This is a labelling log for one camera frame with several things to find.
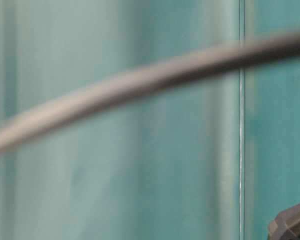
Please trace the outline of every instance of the teal glass wall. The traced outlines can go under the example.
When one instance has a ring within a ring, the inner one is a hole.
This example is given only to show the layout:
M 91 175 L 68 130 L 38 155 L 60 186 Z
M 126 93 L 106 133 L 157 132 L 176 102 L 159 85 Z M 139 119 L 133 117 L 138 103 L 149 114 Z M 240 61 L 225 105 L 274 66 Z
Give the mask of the teal glass wall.
M 300 29 L 300 0 L 246 0 L 246 40 Z M 300 58 L 245 78 L 245 239 L 300 203 Z
M 239 29 L 237 0 L 0 0 L 0 124 Z M 237 240 L 239 212 L 238 72 L 0 156 L 0 240 Z

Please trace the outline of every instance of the glass panel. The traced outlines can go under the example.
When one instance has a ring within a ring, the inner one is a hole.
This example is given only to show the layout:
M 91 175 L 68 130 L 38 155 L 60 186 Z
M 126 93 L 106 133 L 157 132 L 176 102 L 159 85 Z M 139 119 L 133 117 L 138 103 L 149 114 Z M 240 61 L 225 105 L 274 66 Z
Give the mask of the glass panel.
M 0 0 L 0 123 L 104 77 L 237 44 L 236 0 Z M 0 240 L 237 240 L 239 74 L 0 157 Z
M 300 1 L 246 1 L 246 38 L 300 29 Z M 300 59 L 246 72 L 246 240 L 300 203 Z

